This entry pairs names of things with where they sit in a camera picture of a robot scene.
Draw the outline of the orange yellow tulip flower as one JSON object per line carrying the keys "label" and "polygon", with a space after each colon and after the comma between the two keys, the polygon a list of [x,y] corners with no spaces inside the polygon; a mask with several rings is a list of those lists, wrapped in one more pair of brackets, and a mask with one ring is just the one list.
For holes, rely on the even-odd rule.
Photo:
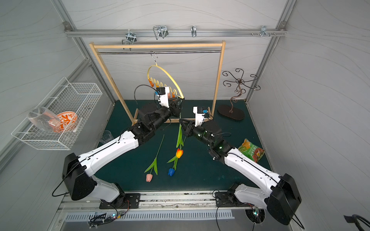
{"label": "orange yellow tulip flower", "polygon": [[177,147],[176,158],[180,159],[184,153],[183,129],[182,129],[181,123],[179,123],[179,131],[178,131],[176,147]]}

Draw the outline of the blue tulip flower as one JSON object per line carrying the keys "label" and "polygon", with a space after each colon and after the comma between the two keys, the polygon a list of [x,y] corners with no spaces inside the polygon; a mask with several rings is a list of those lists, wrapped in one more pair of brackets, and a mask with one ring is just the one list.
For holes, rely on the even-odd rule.
{"label": "blue tulip flower", "polygon": [[168,175],[172,177],[175,174],[175,171],[177,169],[177,163],[178,163],[178,157],[174,156],[172,159],[170,159],[167,163],[173,163],[172,168],[168,170]]}

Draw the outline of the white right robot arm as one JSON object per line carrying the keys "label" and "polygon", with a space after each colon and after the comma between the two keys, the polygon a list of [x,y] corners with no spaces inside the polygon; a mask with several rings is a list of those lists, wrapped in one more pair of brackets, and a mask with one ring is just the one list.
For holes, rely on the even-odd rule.
{"label": "white right robot arm", "polygon": [[238,148],[229,144],[222,135],[217,135],[202,125],[188,119],[179,120],[186,137],[195,137],[208,146],[214,160],[233,168],[251,180],[256,187],[236,186],[234,195],[241,203],[253,204],[266,209],[279,223],[289,225],[294,221],[304,228],[296,212],[302,202],[297,184],[292,176],[274,173],[247,158]]}

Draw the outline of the pink tulip flower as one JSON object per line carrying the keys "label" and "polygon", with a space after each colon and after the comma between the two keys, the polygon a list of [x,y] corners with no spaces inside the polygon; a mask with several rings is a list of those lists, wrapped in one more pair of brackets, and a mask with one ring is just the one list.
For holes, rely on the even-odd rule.
{"label": "pink tulip flower", "polygon": [[162,147],[162,144],[163,144],[163,141],[164,141],[164,137],[165,137],[165,135],[163,135],[163,137],[162,137],[160,146],[157,150],[157,153],[156,153],[156,156],[155,156],[154,160],[149,165],[149,167],[144,171],[144,173],[146,174],[146,176],[145,176],[146,182],[151,182],[152,181],[152,179],[153,179],[152,172],[154,172],[156,175],[158,175],[158,163],[157,163],[157,161],[158,161],[158,155],[160,153],[160,150],[161,150],[161,147]]}

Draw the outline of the green snack bag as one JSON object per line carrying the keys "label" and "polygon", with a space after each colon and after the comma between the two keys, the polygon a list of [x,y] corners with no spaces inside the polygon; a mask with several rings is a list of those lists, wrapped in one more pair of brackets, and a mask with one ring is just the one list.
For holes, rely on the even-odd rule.
{"label": "green snack bag", "polygon": [[238,150],[255,163],[258,163],[265,154],[264,149],[253,144],[248,139],[244,139],[244,142],[240,145]]}

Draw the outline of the clear faceted drinking glass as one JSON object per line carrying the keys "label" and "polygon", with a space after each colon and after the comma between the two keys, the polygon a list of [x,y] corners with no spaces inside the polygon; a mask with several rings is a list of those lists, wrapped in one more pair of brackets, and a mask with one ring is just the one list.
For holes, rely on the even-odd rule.
{"label": "clear faceted drinking glass", "polygon": [[101,144],[106,144],[106,143],[108,143],[112,140],[114,140],[114,137],[113,137],[112,133],[110,131],[105,130],[105,131],[103,131],[103,134],[102,134],[99,142]]}

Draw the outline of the orange white patterned bowl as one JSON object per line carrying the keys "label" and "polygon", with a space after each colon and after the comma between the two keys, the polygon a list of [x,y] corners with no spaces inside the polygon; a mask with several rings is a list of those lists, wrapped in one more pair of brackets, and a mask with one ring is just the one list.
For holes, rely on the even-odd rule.
{"label": "orange white patterned bowl", "polygon": [[53,132],[63,133],[73,131],[78,124],[78,115],[72,111],[59,113],[57,117],[60,120],[59,126],[52,129]]}

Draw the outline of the clear plastic pitcher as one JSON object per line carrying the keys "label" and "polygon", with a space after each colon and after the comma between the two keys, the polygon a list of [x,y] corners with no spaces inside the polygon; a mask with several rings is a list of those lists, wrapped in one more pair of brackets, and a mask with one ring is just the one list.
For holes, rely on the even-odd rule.
{"label": "clear plastic pitcher", "polygon": [[46,107],[37,107],[29,111],[27,119],[44,132],[58,132],[61,125],[59,117]]}

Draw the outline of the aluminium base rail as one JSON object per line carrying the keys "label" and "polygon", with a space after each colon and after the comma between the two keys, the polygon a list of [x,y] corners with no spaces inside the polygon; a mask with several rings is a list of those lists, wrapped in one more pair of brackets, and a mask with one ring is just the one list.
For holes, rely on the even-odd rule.
{"label": "aluminium base rail", "polygon": [[[215,193],[208,191],[141,191],[136,210],[186,210],[216,208]],[[73,201],[65,196],[58,212],[98,211],[101,201],[93,197]]]}

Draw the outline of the metal hook bracket middle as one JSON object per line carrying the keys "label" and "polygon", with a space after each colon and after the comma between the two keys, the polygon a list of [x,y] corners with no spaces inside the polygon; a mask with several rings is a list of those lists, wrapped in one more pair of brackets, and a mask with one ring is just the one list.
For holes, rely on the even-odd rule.
{"label": "metal hook bracket middle", "polygon": [[166,26],[154,26],[153,32],[156,40],[158,40],[160,37],[165,38],[169,34]]}

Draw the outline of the metal hook bracket small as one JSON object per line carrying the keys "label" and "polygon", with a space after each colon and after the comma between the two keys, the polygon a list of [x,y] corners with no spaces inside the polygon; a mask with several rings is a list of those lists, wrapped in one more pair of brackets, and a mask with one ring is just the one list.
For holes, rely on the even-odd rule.
{"label": "metal hook bracket small", "polygon": [[197,29],[196,26],[191,26],[191,35],[193,38],[197,36]]}

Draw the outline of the metal hook bracket left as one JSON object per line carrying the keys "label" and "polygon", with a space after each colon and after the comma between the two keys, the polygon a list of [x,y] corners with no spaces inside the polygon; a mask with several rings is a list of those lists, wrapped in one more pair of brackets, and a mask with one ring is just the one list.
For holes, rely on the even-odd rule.
{"label": "metal hook bracket left", "polygon": [[122,40],[122,44],[123,45],[134,44],[135,42],[137,42],[136,34],[128,30],[128,33],[125,34],[125,38]]}

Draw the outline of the wooden clothes rack frame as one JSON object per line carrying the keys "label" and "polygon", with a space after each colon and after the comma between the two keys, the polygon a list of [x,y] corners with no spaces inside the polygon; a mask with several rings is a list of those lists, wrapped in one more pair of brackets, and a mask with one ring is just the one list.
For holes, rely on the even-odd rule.
{"label": "wooden clothes rack frame", "polygon": [[114,82],[114,79],[112,75],[110,74],[103,58],[101,55],[103,54],[115,54],[114,52],[100,52],[102,49],[147,49],[148,54],[154,55],[154,54],[190,54],[190,53],[219,53],[220,59],[218,64],[218,70],[217,70],[217,78],[216,78],[216,85],[214,90],[214,98],[213,98],[213,104],[210,109],[210,115],[214,116],[215,113],[215,106],[217,102],[217,96],[218,96],[218,89],[219,89],[219,83],[221,78],[221,71],[222,71],[222,65],[224,60],[224,54],[225,54],[225,47],[226,47],[226,41],[222,42],[216,42],[216,43],[175,43],[175,44],[139,44],[139,45],[96,45],[93,42],[89,44],[93,54],[95,55],[98,63],[100,64],[103,72],[105,73],[106,77],[108,78],[108,81],[110,85],[112,86],[115,94],[117,95],[119,101],[121,102],[122,106],[124,107],[130,121],[132,124],[135,124],[138,119],[138,110],[135,111],[135,114],[133,115],[125,100],[123,99],[117,85]]}

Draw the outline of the metal hook bracket right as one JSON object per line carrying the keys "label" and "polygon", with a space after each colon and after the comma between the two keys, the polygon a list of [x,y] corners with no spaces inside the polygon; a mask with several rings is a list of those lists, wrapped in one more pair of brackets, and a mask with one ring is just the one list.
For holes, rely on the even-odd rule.
{"label": "metal hook bracket right", "polygon": [[268,32],[267,30],[267,27],[266,26],[262,26],[260,31],[256,32],[256,33],[251,33],[252,36],[259,36],[259,37],[274,37],[276,36],[276,33],[274,32]]}

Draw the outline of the aluminium top rail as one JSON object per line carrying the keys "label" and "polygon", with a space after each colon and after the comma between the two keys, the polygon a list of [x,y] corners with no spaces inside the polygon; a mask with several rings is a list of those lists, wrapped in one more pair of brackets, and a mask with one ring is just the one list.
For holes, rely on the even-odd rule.
{"label": "aluminium top rail", "polygon": [[[252,37],[251,33],[260,31],[257,29],[201,29],[196,27],[197,37],[223,38],[223,37]],[[72,29],[65,23],[65,34],[71,38],[124,38],[129,29]],[[279,28],[267,28],[268,32],[276,33],[276,37],[285,36],[288,31],[285,26]],[[130,29],[137,38],[155,38],[153,29]],[[168,28],[168,36],[165,38],[191,38],[191,26],[185,29]]]}

